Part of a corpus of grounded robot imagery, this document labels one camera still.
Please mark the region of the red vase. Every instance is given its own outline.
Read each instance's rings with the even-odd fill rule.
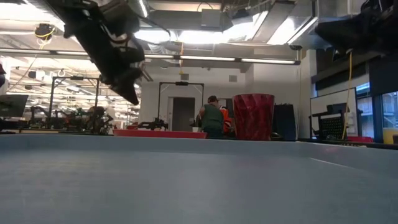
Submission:
[[[271,140],[274,101],[275,97],[268,94],[243,94],[233,97],[238,140]]]

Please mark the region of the blue-gray tabletop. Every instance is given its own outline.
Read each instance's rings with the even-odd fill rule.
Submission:
[[[396,224],[397,173],[383,149],[0,136],[0,222]]]

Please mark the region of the green vest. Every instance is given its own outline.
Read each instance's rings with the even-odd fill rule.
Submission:
[[[224,117],[220,109],[213,105],[205,105],[205,115],[201,118],[201,128],[223,129]]]

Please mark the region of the man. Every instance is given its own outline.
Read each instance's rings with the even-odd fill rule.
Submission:
[[[6,77],[4,76],[6,72],[2,68],[2,65],[0,64],[0,88],[5,84],[6,82]]]
[[[207,99],[207,105],[202,106],[199,111],[201,128],[207,133],[208,138],[222,138],[224,116],[220,111],[220,105],[216,96]]]

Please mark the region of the doorway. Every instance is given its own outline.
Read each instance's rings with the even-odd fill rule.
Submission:
[[[195,118],[195,99],[173,98],[173,131],[192,131],[191,120]]]

